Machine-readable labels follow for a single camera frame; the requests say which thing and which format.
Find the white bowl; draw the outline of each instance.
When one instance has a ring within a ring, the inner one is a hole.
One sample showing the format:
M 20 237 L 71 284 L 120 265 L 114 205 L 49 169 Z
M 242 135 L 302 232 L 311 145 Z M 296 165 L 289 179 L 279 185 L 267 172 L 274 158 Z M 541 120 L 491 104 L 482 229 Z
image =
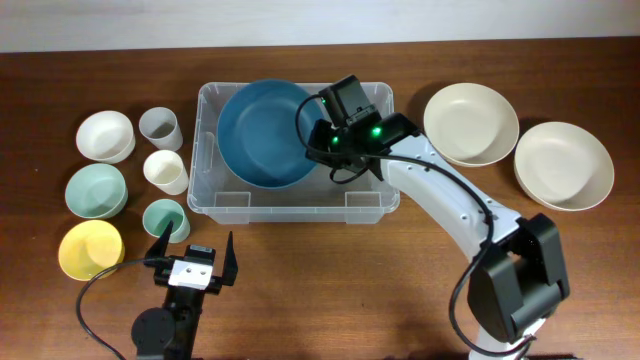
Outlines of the white bowl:
M 129 118 L 117 111 L 95 113 L 78 128 L 76 146 L 88 159 L 118 163 L 126 159 L 136 146 L 133 125 Z
M 514 166 L 524 191 L 555 210 L 592 208 L 613 188 L 613 161 L 607 149 L 572 124 L 548 122 L 531 128 L 520 139 Z
M 424 130 L 448 161 L 476 167 L 507 156 L 520 124 L 511 104 L 483 85 L 461 83 L 438 91 L 424 110 Z

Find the yellow bowl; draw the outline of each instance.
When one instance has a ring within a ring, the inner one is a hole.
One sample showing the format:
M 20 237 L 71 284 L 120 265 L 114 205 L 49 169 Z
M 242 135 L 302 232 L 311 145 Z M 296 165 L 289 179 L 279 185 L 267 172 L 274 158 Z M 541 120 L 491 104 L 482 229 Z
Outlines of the yellow bowl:
M 120 233 L 113 225 L 102 220 L 89 220 L 76 225 L 64 236 L 58 249 L 62 271 L 80 281 L 90 280 L 95 274 L 121 263 L 123 259 L 124 245 Z

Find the wooden table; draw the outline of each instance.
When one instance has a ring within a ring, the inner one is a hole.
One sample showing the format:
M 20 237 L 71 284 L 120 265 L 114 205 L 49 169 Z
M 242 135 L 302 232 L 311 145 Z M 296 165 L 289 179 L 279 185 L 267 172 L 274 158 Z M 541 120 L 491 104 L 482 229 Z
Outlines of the wooden table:
M 74 144 L 83 119 L 117 110 L 136 128 L 135 151 L 116 165 L 129 202 L 110 220 L 125 241 L 126 259 L 134 259 L 154 241 L 141 226 L 142 212 L 165 197 L 141 171 L 154 150 L 137 131 L 146 109 L 176 112 L 185 137 L 179 153 L 190 162 L 203 84 L 333 82 L 349 73 L 388 83 L 396 110 L 416 123 L 437 90 L 476 82 L 512 103 L 523 130 L 554 120 L 597 136 L 613 157 L 616 184 L 593 210 L 563 213 L 536 204 L 519 188 L 512 156 L 460 171 L 506 206 L 526 217 L 545 212 L 560 228 L 572 293 L 539 332 L 532 353 L 640 357 L 640 39 L 620 38 L 1 55 L 0 358 L 111 358 L 75 318 L 83 283 L 67 278 L 57 263 L 62 236 L 81 222 L 66 209 L 63 192 L 70 176 L 91 163 Z M 173 198 L 186 206 L 185 194 Z M 466 260 L 407 197 L 376 225 L 222 226 L 188 216 L 186 243 L 222 250 L 233 230 L 240 264 L 236 286 L 206 299 L 194 355 L 426 359 L 466 351 L 447 318 Z M 184 244 L 170 247 L 173 254 L 183 251 Z M 99 335 L 134 358 L 131 324 L 160 306 L 164 293 L 150 270 L 128 268 L 96 283 L 83 310 Z M 477 324 L 462 303 L 460 321 L 475 338 Z

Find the white wall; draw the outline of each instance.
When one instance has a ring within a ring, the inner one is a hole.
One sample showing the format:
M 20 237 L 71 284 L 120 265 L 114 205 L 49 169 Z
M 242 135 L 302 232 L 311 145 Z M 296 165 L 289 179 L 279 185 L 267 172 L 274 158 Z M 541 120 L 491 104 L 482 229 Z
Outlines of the white wall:
M 0 0 L 0 52 L 640 35 L 638 0 Z

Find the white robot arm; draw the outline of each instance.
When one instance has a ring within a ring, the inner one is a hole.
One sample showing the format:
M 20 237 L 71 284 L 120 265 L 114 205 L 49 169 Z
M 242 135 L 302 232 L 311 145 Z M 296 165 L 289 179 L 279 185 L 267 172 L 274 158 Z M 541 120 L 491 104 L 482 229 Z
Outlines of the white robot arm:
M 331 121 L 316 121 L 306 142 L 298 118 L 315 98 L 322 98 Z M 456 241 L 470 265 L 451 296 L 449 318 L 473 350 L 470 359 L 513 360 L 527 350 L 533 334 L 569 296 L 560 237 L 551 220 L 542 214 L 523 219 L 480 191 L 406 117 L 382 118 L 353 75 L 303 101 L 295 124 L 309 159 L 350 170 L 353 178 L 371 171 L 409 195 Z M 455 319 L 455 303 L 467 280 L 467 302 L 480 323 L 475 343 Z
M 492 239 L 494 243 L 499 243 L 519 228 L 516 222 L 521 218 L 519 213 L 502 206 L 462 177 L 440 157 L 424 135 L 418 137 L 409 136 L 401 140 L 391 146 L 389 155 L 423 159 L 444 168 L 466 182 L 485 201 L 494 215 L 495 233 Z M 480 244 L 486 239 L 487 235 L 484 214 L 476 201 L 441 173 L 424 171 L 418 165 L 399 160 L 382 160 L 381 170 L 385 181 L 407 194 L 424 211 L 431 215 L 451 235 L 460 250 L 471 261 L 480 250 Z M 545 319 L 540 319 L 529 326 L 525 330 L 525 335 L 533 335 L 544 321 Z M 514 344 L 498 341 L 480 327 L 476 345 L 489 351 L 505 352 L 516 347 L 521 341 L 519 340 Z M 502 357 L 502 359 L 513 360 L 517 356 L 518 354 L 514 354 Z M 488 360 L 496 358 L 472 351 L 469 359 Z

